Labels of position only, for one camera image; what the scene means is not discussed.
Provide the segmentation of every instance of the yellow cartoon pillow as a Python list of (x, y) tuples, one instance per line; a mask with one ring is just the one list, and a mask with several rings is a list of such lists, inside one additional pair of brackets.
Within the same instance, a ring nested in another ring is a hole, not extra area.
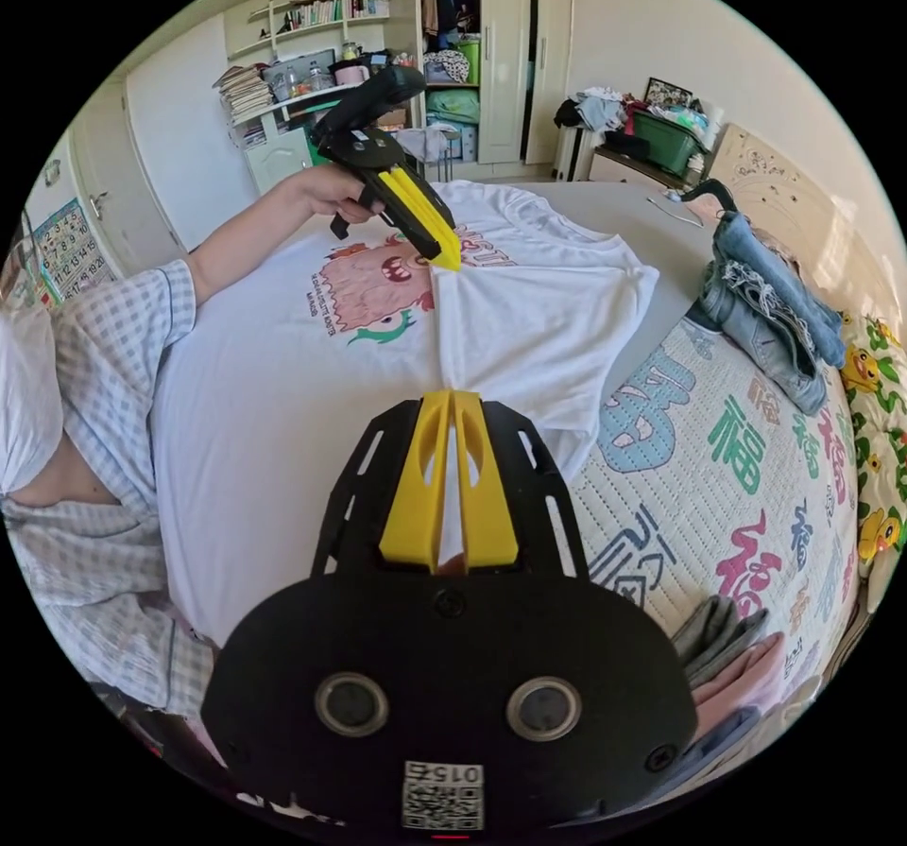
[(907, 541), (907, 354), (878, 319), (844, 314), (841, 335), (860, 488), (857, 552), (873, 613)]

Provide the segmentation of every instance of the lens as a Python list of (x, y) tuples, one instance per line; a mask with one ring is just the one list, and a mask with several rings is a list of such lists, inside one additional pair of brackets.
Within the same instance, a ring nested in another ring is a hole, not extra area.
[(339, 735), (377, 733), (387, 722), (387, 697), (377, 682), (358, 673), (337, 673), (315, 696), (318, 719)]
[(539, 677), (524, 682), (507, 703), (510, 729), (530, 742), (552, 742), (566, 735), (580, 715), (579, 693), (568, 682)]

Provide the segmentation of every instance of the qr code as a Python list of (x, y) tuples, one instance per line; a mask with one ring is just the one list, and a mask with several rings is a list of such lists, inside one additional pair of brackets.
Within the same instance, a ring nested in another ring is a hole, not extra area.
[[(462, 771), (477, 770), (464, 774)], [(481, 769), (408, 763), (403, 781), (404, 827), (415, 830), (481, 830)]]

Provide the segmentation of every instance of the wardrobe door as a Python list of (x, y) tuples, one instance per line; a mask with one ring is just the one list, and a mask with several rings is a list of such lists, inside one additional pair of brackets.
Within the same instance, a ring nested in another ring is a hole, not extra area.
[(481, 0), (479, 162), (517, 163), (529, 56), (529, 0)]
[(555, 113), (567, 95), (573, 0), (539, 0), (536, 74), (526, 164), (551, 163), (557, 151)]

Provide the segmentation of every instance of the white t-shirt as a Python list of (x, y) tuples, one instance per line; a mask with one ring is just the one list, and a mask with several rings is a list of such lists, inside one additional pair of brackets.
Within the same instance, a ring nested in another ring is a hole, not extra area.
[[(534, 195), (462, 181), (439, 190), (466, 265), (436, 275), (435, 289), (434, 271), (384, 223), (340, 243), (317, 218), (202, 306), (171, 350), (151, 415), (170, 594), (220, 646), (260, 602), (308, 578), (334, 483), (372, 418), (400, 401), (474, 381), (531, 417), (568, 471), (588, 452), (620, 347), (608, 333), (623, 341), (636, 328), (654, 270)], [(499, 261), (518, 265), (491, 268)], [(583, 270), (584, 283), (568, 278)]]
[(583, 229), (535, 194), (468, 181), (441, 193), (452, 212), (469, 215), (461, 245), (477, 267), (432, 269), (443, 385), (524, 414), (571, 480), (598, 436), (602, 387), (658, 271), (619, 235)]

